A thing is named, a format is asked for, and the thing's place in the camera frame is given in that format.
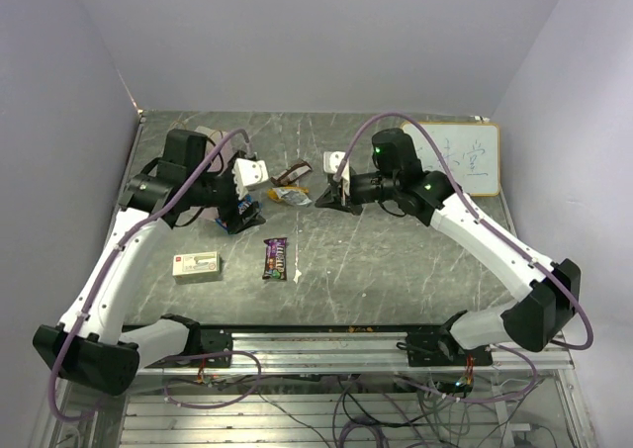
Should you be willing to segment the blue M&Ms packet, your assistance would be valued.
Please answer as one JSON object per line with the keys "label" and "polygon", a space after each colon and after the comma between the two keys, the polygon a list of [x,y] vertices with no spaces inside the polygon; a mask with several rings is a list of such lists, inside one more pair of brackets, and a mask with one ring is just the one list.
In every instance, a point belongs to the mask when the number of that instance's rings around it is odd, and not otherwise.
{"label": "blue M&Ms packet", "polygon": [[261,215],[259,203],[252,201],[249,195],[243,200],[235,197],[225,198],[219,203],[217,211],[216,223],[230,235],[266,223]]}

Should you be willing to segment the light blue snack wrapper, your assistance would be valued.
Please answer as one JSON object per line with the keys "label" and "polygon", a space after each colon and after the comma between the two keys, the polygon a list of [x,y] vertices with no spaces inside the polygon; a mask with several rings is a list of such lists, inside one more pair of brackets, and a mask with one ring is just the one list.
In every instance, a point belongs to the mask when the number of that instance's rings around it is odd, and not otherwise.
{"label": "light blue snack wrapper", "polygon": [[304,207],[313,202],[308,192],[299,187],[274,188],[273,193],[280,202],[290,206]]}

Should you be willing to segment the purple M&Ms packet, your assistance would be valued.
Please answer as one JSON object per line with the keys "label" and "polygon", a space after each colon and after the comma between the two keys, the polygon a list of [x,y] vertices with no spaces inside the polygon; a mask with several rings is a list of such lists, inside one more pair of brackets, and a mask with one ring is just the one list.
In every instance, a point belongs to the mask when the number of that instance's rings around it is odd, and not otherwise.
{"label": "purple M&Ms packet", "polygon": [[264,240],[266,245],[263,280],[287,280],[287,238],[274,237]]}

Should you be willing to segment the pink paper bag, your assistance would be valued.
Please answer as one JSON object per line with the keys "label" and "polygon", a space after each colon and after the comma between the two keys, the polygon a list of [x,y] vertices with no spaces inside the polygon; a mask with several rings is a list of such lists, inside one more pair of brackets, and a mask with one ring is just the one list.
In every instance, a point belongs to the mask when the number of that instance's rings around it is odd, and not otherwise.
{"label": "pink paper bag", "polygon": [[[179,191],[190,175],[210,155],[226,134],[204,127],[195,131],[181,128],[168,132],[164,145],[161,171],[159,174],[166,178],[175,191]],[[202,217],[202,211],[206,204],[205,185],[201,179],[206,171],[223,171],[230,163],[234,164],[233,155],[227,154],[231,150],[230,141],[214,156],[200,173],[188,191],[181,197],[178,203],[170,211],[176,218],[176,227],[191,225]]]}

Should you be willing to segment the small whiteboard with stand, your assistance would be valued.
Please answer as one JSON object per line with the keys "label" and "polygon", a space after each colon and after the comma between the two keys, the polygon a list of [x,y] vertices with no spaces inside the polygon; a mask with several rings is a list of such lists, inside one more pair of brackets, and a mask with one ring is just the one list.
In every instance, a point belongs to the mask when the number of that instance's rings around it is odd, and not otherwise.
{"label": "small whiteboard with stand", "polygon": [[421,123],[462,190],[472,196],[496,196],[500,189],[497,125]]}

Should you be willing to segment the yellow M&Ms packet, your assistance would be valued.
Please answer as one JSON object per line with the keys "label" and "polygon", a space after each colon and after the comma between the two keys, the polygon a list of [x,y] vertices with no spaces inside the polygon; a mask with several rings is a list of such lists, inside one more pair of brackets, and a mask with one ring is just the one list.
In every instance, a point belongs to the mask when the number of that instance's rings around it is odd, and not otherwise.
{"label": "yellow M&Ms packet", "polygon": [[308,206],[312,202],[309,197],[309,190],[296,186],[271,188],[267,191],[267,196],[274,202],[285,203],[291,206]]}

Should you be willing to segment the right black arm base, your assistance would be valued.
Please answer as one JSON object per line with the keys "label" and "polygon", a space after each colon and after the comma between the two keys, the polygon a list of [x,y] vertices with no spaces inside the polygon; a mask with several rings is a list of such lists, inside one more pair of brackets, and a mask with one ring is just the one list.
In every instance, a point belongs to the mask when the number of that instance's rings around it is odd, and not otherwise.
{"label": "right black arm base", "polygon": [[486,346],[461,349],[440,325],[415,326],[396,347],[406,353],[411,367],[466,367],[468,362],[476,367],[488,367],[494,363]]}

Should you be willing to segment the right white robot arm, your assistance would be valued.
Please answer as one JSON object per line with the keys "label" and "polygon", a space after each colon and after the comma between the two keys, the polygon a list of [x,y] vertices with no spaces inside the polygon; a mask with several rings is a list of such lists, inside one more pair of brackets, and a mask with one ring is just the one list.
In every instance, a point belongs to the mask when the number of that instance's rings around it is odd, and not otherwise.
{"label": "right white robot arm", "polygon": [[413,139],[401,129],[372,137],[375,171],[357,174],[341,151],[323,156],[328,185],[319,208],[360,215],[366,204],[395,203],[402,217],[413,217],[460,244],[506,287],[510,303],[482,311],[461,311],[438,329],[437,356],[454,365],[472,349],[513,342],[540,352],[574,317],[581,270],[570,259],[555,262],[534,252],[493,222],[439,170],[426,170]]}

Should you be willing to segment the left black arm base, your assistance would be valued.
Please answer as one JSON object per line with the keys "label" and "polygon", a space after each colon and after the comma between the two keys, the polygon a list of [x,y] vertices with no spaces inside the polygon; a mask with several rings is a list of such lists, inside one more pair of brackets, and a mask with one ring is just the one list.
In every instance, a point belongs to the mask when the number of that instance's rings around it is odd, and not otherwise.
{"label": "left black arm base", "polygon": [[233,349],[232,334],[227,329],[211,325],[201,326],[200,354],[219,353],[205,359],[205,366],[209,368],[229,368],[231,355],[226,355]]}

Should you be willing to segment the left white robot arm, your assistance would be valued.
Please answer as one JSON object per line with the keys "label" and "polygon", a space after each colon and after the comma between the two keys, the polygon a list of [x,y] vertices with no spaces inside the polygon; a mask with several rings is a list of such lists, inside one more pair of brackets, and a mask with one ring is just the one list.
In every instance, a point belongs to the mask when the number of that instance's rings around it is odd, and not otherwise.
{"label": "left white robot arm", "polygon": [[231,234],[264,224],[255,205],[241,204],[268,181],[264,161],[247,147],[222,156],[231,134],[172,130],[160,156],[126,184],[115,224],[88,281],[54,326],[41,325],[33,345],[50,370],[48,387],[64,379],[109,396],[125,392],[139,369],[163,359],[190,366],[201,356],[198,322],[166,314],[131,331],[124,319],[138,280],[158,243],[193,208],[214,208]]}

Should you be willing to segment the brown chocolate bar wrapper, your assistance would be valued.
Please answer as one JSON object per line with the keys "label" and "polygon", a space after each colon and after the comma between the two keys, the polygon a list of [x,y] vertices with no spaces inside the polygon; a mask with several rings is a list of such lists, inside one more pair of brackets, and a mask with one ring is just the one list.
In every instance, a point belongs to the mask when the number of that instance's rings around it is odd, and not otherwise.
{"label": "brown chocolate bar wrapper", "polygon": [[298,160],[282,173],[271,176],[270,182],[276,187],[291,186],[312,171],[313,167],[308,162]]}

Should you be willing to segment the white cardboard box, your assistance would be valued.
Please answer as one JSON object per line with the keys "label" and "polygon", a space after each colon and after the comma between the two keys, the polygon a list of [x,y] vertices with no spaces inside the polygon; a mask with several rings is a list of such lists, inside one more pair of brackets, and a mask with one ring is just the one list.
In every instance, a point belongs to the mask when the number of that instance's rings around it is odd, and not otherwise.
{"label": "white cardboard box", "polygon": [[196,284],[218,280],[222,258],[215,252],[177,254],[172,260],[172,276],[177,284]]}

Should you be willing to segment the aluminium frame rail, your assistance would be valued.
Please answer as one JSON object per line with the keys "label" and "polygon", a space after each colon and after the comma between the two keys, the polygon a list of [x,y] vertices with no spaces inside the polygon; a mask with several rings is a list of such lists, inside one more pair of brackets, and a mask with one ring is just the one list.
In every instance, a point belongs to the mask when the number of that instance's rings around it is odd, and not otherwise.
{"label": "aluminium frame rail", "polygon": [[192,356],[176,354],[172,336],[159,338],[149,347],[142,330],[122,334],[120,343],[138,343],[141,375],[193,374],[200,365],[213,375],[343,374],[396,373],[423,371],[459,372],[466,367],[411,367],[404,351],[396,343],[407,335],[399,332],[321,332],[321,333],[233,333],[233,349],[229,368],[209,368],[205,359],[219,353]]}

